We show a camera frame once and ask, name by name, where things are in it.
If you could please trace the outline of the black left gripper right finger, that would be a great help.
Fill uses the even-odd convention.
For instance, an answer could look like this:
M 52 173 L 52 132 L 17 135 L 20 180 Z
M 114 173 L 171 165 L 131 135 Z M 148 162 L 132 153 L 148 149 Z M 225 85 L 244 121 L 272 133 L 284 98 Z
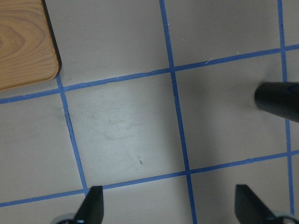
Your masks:
M 236 185 L 234 208 L 240 224 L 266 224 L 273 221 L 273 213 L 248 185 Z

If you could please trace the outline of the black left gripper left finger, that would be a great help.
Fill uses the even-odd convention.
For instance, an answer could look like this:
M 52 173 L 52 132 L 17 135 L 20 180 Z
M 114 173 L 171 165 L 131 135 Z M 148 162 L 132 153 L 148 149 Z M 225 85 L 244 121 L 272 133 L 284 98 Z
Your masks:
M 103 221 L 103 188 L 92 186 L 74 217 L 76 224 L 101 224 Z

